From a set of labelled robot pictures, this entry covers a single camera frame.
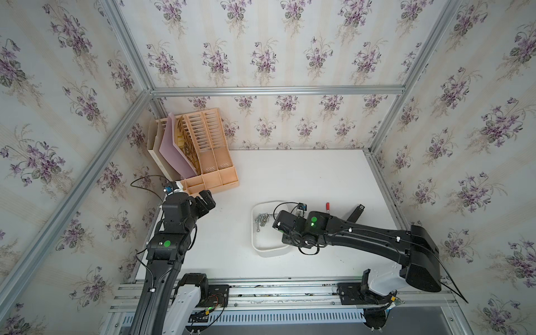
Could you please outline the white plastic storage box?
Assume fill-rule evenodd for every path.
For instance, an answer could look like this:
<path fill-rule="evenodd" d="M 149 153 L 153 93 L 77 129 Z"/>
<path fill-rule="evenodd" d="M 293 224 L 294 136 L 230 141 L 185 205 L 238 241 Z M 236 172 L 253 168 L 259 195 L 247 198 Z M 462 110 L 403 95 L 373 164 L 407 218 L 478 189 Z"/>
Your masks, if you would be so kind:
<path fill-rule="evenodd" d="M 260 257 L 273 258 L 286 255 L 290 252 L 290 246 L 283 244 L 281 241 L 282 233 L 273 229 L 272 225 L 275 221 L 275 216 L 281 210 L 290 212 L 294 206 L 295 204 L 290 202 L 272 201 L 259 203 L 253 207 L 251 210 L 251 245 Z M 254 227 L 254 219 L 260 213 L 269 213 L 272 215 L 272 218 L 266 226 L 261 227 L 260 232 L 257 233 Z"/>

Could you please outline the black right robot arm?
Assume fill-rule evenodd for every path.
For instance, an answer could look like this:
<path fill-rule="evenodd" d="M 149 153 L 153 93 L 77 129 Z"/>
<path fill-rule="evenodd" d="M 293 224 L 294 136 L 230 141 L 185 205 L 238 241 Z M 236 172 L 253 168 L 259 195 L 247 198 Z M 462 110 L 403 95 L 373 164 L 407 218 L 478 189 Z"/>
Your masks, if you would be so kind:
<path fill-rule="evenodd" d="M 285 210 L 277 214 L 272 227 L 283 234 L 284 244 L 298 249 L 334 246 L 382 256 L 401 266 L 400 277 L 409 286 L 429 293 L 441 291 L 439 249 L 423 227 L 388 230 L 318 211 L 304 218 Z"/>

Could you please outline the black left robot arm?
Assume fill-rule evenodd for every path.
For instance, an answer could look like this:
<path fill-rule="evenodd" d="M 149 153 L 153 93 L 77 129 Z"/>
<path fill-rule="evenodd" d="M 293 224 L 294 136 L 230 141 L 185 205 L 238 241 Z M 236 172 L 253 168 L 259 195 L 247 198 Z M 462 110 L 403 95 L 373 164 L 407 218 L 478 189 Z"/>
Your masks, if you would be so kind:
<path fill-rule="evenodd" d="M 163 217 L 146 247 L 143 291 L 130 334 L 181 334 L 194 308 L 208 297 L 207 275 L 185 274 L 175 282 L 197 233 L 197 220 L 214 209 L 212 193 L 177 191 L 166 196 Z"/>

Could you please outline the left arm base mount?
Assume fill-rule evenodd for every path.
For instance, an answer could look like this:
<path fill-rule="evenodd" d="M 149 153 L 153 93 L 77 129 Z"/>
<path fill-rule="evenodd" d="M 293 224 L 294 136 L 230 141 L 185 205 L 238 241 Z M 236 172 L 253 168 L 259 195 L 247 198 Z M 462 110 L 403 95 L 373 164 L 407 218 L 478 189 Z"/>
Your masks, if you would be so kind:
<path fill-rule="evenodd" d="M 195 324 L 209 327 L 213 312 L 228 305 L 230 286 L 210 284 L 206 274 L 185 274 L 173 290 L 172 303 L 167 310 L 162 334 L 181 334 L 185 329 L 200 332 Z"/>

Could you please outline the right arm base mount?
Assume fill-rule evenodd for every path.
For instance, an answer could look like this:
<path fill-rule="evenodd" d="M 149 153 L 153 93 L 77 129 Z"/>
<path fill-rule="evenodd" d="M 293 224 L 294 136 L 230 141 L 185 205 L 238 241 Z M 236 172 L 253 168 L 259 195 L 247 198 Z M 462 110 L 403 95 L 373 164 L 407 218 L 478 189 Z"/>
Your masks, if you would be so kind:
<path fill-rule="evenodd" d="M 372 332 L 382 332 L 390 311 L 396 307 L 399 278 L 396 272 L 378 272 L 367 269 L 361 281 L 338 283 L 336 294 L 344 306 L 361 308 L 364 325 Z"/>

